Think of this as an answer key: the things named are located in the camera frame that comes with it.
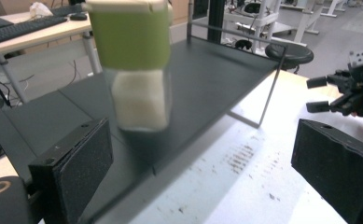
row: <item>computer keyboard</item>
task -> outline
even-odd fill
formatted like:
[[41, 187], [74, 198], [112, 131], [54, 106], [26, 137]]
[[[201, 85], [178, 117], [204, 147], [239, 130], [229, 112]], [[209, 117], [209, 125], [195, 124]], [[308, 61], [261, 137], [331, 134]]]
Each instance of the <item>computer keyboard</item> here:
[[13, 25], [0, 28], [0, 42], [21, 36], [32, 32], [48, 28], [50, 26], [67, 21], [63, 17], [47, 16], [38, 18], [33, 21], [23, 21]]
[[57, 17], [66, 17], [70, 14], [82, 12], [82, 5], [75, 4], [72, 6], [64, 6], [64, 7], [55, 7], [51, 8], [50, 12], [52, 12], [53, 16]]

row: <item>desk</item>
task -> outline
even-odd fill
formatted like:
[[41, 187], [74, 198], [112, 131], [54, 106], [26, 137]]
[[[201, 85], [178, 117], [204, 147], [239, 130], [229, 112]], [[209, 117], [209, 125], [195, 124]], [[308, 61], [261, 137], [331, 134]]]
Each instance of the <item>desk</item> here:
[[83, 122], [108, 117], [114, 163], [87, 206], [83, 220], [99, 217], [165, 167], [242, 100], [277, 62], [192, 37], [172, 45], [172, 115], [159, 133], [117, 128], [102, 75], [49, 93], [29, 104], [0, 111], [0, 144], [29, 183], [27, 164]]
[[[259, 94], [271, 78], [251, 93]], [[345, 223], [291, 168], [291, 153], [298, 118], [325, 122], [362, 141], [363, 119], [306, 113], [307, 101], [339, 94], [334, 87], [307, 90], [305, 81], [281, 72], [259, 129], [221, 118], [98, 223]], [[236, 107], [246, 110], [248, 100]], [[245, 167], [233, 160], [245, 161]], [[0, 169], [5, 168], [10, 163], [3, 159]]]
[[[30, 20], [30, 13], [14, 14], [1, 17], [7, 21], [14, 23]], [[19, 81], [16, 79], [16, 72], [23, 73], [26, 69], [38, 69], [40, 67], [51, 67], [56, 64], [70, 61], [71, 58], [81, 57], [88, 54], [93, 74], [98, 74], [101, 71], [100, 63], [96, 53], [94, 52], [92, 37], [90, 35], [91, 22], [86, 21], [66, 21], [64, 23], [49, 27], [44, 30], [33, 32], [28, 35], [23, 35], [17, 38], [0, 43], [0, 66], [4, 70], [8, 80], [11, 82], [15, 92], [19, 95], [24, 103], [29, 100], [24, 94]], [[27, 49], [50, 41], [55, 41], [71, 35], [82, 34], [83, 38], [80, 41], [71, 41], [68, 44], [50, 48], [37, 53], [23, 54], [18, 56], [18, 64], [9, 66], [8, 60], [4, 55], [13, 51]]]

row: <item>black table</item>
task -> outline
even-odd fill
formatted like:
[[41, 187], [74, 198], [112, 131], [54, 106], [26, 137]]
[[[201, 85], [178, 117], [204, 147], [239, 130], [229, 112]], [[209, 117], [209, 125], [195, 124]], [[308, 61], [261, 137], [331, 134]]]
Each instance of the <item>black table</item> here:
[[278, 63], [192, 37], [172, 45], [173, 108], [159, 133], [117, 128], [104, 75], [88, 77], [26, 105], [0, 110], [0, 144], [27, 183], [27, 165], [83, 122], [108, 117], [114, 163], [83, 214], [100, 216], [141, 181], [160, 172], [230, 108], [251, 92]]

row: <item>office chair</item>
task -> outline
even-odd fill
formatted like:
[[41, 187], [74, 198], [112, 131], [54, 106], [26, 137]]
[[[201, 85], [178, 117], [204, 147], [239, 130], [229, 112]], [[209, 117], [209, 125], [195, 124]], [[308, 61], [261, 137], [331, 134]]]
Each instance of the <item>office chair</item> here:
[[[313, 52], [307, 47], [293, 43], [279, 43], [279, 44], [287, 46], [286, 56], [284, 58], [283, 65], [281, 67], [282, 70], [296, 68], [294, 74], [297, 74], [300, 69], [300, 64], [309, 63], [314, 58]], [[284, 52], [283, 46], [270, 44], [265, 48], [265, 53], [269, 58], [275, 59], [276, 61], [280, 61]]]

